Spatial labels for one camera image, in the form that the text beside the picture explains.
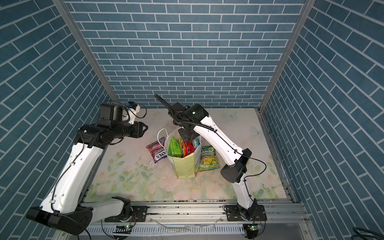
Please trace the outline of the purple Fox's candy bag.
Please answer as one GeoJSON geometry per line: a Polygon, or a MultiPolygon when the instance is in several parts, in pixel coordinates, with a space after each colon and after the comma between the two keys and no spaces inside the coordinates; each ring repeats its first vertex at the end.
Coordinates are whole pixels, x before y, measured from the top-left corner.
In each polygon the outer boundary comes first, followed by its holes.
{"type": "Polygon", "coordinates": [[[165,137],[160,138],[158,141],[155,141],[146,146],[146,149],[150,152],[154,163],[157,163],[165,158],[167,158],[167,153],[164,148],[165,137]]]}

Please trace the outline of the green yellow lemon candy bag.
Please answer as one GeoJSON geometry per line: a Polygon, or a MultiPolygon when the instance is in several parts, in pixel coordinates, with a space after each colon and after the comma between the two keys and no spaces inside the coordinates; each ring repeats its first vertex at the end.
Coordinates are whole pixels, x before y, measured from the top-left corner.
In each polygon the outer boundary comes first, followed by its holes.
{"type": "Polygon", "coordinates": [[[198,171],[210,171],[218,169],[219,167],[215,148],[213,146],[203,146],[198,171]]]}

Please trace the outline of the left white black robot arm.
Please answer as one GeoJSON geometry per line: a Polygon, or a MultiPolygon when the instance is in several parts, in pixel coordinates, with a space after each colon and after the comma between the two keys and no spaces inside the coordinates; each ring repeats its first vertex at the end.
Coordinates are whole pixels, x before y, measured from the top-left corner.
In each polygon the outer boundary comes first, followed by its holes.
{"type": "Polygon", "coordinates": [[[135,214],[129,199],[113,197],[85,204],[84,198],[108,146],[120,143],[125,137],[141,138],[148,129],[139,122],[140,109],[135,102],[102,103],[96,123],[79,128],[70,156],[53,188],[39,206],[28,209],[26,218],[74,236],[86,232],[91,223],[107,218],[131,221],[135,214]]]}

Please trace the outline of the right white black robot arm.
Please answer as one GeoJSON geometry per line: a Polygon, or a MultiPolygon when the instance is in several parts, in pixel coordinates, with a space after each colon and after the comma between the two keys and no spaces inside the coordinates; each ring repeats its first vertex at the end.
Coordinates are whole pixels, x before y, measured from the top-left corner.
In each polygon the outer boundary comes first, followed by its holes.
{"type": "Polygon", "coordinates": [[[257,201],[249,193],[246,185],[247,163],[252,152],[237,146],[220,130],[211,115],[199,104],[185,107],[180,103],[172,106],[165,103],[173,123],[181,127],[178,132],[183,141],[192,141],[201,136],[211,144],[225,161],[221,175],[232,183],[238,202],[240,215],[246,221],[255,217],[257,201]]]}

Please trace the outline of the teal Fox's candy bag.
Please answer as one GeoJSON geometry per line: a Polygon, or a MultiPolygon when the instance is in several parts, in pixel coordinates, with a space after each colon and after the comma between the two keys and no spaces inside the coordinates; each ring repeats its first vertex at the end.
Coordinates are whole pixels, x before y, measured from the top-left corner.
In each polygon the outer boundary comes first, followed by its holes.
{"type": "Polygon", "coordinates": [[[200,144],[201,143],[199,141],[199,138],[195,138],[195,139],[192,140],[192,145],[193,145],[195,150],[199,147],[200,144]]]}

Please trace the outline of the white green paper bag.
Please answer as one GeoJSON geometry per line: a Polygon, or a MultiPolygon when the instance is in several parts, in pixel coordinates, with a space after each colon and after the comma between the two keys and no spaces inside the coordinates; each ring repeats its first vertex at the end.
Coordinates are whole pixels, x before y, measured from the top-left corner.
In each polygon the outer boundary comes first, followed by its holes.
{"type": "Polygon", "coordinates": [[[169,154],[169,149],[171,146],[172,139],[179,144],[182,140],[182,137],[179,133],[181,127],[177,127],[173,132],[168,133],[165,128],[159,130],[157,134],[158,143],[164,147],[168,160],[171,162],[172,167],[175,169],[178,179],[189,179],[195,178],[199,169],[201,153],[202,153],[202,144],[201,137],[195,138],[197,144],[193,144],[194,151],[188,155],[185,155],[183,158],[178,158],[171,156],[169,154]],[[165,131],[165,142],[162,144],[160,142],[159,135],[165,131]]]}

